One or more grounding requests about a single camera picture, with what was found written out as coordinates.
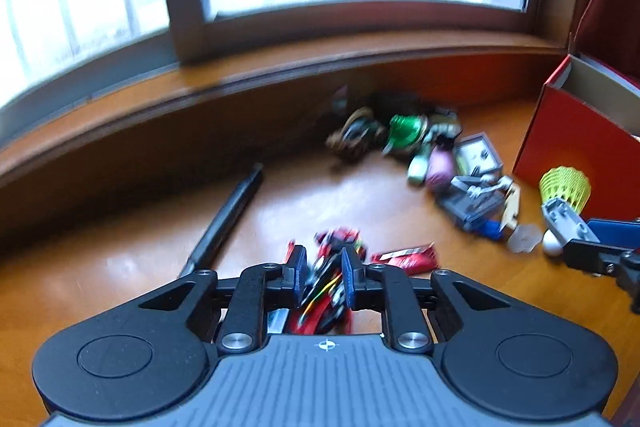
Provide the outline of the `yellow plastic shuttlecock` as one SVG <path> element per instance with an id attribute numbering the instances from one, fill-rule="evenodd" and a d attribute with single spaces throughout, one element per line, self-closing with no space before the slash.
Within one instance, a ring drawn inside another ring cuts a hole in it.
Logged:
<path id="1" fill-rule="evenodd" d="M 539 192 L 541 202 L 560 198 L 576 213 L 581 213 L 590 197 L 591 185 L 580 170 L 560 166 L 550 169 L 540 178 Z"/>

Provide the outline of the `tan plastic bracket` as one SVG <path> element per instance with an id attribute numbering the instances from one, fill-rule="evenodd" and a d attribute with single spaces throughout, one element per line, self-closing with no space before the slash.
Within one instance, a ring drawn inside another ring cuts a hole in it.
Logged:
<path id="1" fill-rule="evenodd" d="M 520 213 L 521 189 L 516 183 L 512 183 L 506 191 L 506 199 L 500 222 L 500 229 L 503 233 L 512 234 L 518 227 L 518 214 Z"/>

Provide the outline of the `red foil candy wrapper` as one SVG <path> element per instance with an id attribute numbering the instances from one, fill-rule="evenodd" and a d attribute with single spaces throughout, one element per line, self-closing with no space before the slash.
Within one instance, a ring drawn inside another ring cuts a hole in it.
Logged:
<path id="1" fill-rule="evenodd" d="M 370 263 L 393 265 L 408 275 L 431 273 L 440 268 L 437 251 L 433 243 L 373 254 Z"/>

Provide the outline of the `black pen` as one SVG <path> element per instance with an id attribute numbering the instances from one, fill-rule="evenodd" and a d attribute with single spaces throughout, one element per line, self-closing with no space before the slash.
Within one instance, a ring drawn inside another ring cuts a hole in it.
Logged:
<path id="1" fill-rule="evenodd" d="M 256 164 L 250 174 L 238 183 L 186 259 L 186 263 L 178 275 L 179 279 L 195 271 L 207 270 L 212 267 L 235 225 L 238 224 L 242 213 L 250 205 L 262 185 L 263 179 L 264 167 L 262 164 Z"/>

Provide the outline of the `white green tube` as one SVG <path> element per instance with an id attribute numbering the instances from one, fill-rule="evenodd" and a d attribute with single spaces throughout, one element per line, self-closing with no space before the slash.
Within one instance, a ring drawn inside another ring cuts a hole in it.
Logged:
<path id="1" fill-rule="evenodd" d="M 409 162 L 407 181 L 411 186 L 421 186 L 425 183 L 431 149 L 430 143 L 423 143 Z"/>

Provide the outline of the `red cardboard shoe box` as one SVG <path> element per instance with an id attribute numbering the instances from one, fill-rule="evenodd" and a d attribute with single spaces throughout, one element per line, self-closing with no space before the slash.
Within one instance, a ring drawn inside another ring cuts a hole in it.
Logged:
<path id="1" fill-rule="evenodd" d="M 560 166 L 590 182 L 584 217 L 638 218 L 639 0 L 590 0 L 544 83 L 513 171 L 536 184 Z"/>

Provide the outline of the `blue small block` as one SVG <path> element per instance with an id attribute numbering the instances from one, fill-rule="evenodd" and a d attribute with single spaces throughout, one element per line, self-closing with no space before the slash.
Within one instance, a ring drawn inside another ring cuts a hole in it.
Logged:
<path id="1" fill-rule="evenodd" d="M 503 239 L 501 223 L 496 220 L 478 220 L 474 225 L 473 231 L 476 235 L 494 242 L 500 242 Z"/>

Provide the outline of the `green round toy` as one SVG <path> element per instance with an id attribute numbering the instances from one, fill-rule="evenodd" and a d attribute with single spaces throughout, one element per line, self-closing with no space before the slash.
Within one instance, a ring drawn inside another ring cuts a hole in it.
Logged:
<path id="1" fill-rule="evenodd" d="M 428 119 L 424 115 L 395 115 L 390 120 L 387 142 L 383 148 L 385 155 L 409 155 L 425 138 Z"/>

